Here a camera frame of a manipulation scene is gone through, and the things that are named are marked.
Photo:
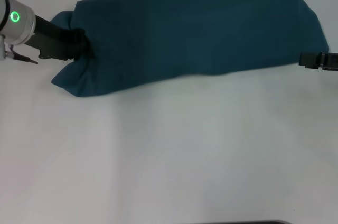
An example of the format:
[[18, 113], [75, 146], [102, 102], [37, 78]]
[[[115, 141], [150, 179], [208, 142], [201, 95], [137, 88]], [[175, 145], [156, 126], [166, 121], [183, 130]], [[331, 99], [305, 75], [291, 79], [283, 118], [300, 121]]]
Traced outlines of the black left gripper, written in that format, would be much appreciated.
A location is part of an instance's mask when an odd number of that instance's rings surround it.
[[85, 30], [72, 30], [70, 20], [70, 14], [58, 14], [51, 21], [36, 16], [35, 29], [25, 45], [39, 50], [40, 59], [92, 59], [92, 48]]

